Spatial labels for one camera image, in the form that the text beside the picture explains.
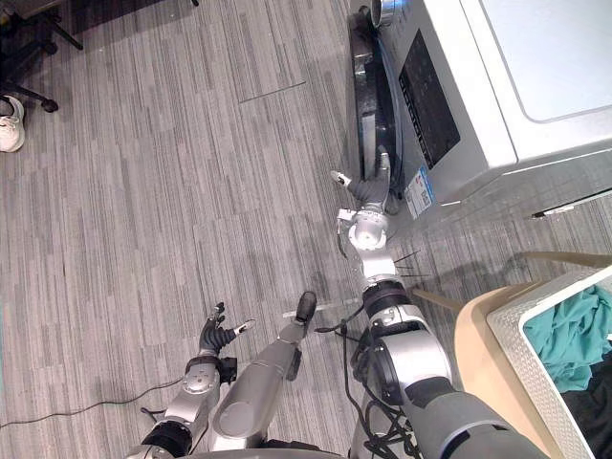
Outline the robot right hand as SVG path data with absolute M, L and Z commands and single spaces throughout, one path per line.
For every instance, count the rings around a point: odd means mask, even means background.
M 390 189 L 391 163 L 388 151 L 382 145 L 377 148 L 376 156 L 378 169 L 368 180 L 353 180 L 336 170 L 331 171 L 331 177 L 363 205 L 384 210 Z

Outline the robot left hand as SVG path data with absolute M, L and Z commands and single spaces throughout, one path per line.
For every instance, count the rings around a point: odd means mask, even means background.
M 218 356 L 226 345 L 255 325 L 255 320 L 250 318 L 234 327 L 224 328 L 225 310 L 225 303 L 219 302 L 208 316 L 199 337 L 200 356 Z

